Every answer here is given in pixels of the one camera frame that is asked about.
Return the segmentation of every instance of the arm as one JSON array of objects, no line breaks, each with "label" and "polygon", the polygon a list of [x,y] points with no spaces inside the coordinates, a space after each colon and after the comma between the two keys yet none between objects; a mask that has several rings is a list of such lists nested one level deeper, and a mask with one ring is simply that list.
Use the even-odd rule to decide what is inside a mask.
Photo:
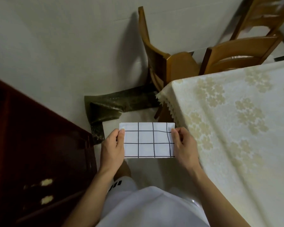
[{"label": "arm", "polygon": [[197,142],[184,127],[172,129],[174,153],[197,187],[201,204],[211,227],[250,227],[202,170]]},{"label": "arm", "polygon": [[124,134],[124,129],[114,129],[102,142],[99,171],[63,227],[98,224],[110,182],[124,160]]}]

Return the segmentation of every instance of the floral tablecloth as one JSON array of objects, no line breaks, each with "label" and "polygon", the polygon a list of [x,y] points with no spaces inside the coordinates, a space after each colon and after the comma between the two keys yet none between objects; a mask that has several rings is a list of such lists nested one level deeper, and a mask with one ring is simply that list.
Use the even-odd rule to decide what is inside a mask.
[{"label": "floral tablecloth", "polygon": [[284,61],[169,83],[158,95],[251,226],[284,226]]}]

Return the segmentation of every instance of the white shorts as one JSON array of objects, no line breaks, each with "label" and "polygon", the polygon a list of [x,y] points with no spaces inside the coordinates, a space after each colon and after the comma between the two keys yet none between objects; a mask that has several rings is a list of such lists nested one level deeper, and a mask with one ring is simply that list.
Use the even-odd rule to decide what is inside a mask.
[{"label": "white shorts", "polygon": [[130,177],[124,176],[115,181],[107,192],[101,219],[115,208],[119,202],[137,190],[138,187],[135,181]]}]

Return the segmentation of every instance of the grid paper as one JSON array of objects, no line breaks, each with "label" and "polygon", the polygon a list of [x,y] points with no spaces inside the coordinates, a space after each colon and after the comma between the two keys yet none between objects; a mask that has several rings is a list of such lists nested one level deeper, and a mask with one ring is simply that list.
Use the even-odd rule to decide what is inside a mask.
[{"label": "grid paper", "polygon": [[173,158],[173,122],[122,122],[125,158]]}]

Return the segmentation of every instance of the person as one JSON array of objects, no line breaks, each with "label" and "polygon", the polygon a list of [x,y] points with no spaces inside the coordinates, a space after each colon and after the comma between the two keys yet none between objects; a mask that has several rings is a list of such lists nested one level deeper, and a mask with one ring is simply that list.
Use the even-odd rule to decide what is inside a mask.
[{"label": "person", "polygon": [[138,190],[124,161],[125,131],[115,129],[102,142],[99,171],[63,227],[250,227],[203,171],[189,131],[180,127],[171,132],[175,157],[196,185],[206,218],[202,208],[157,187]]}]

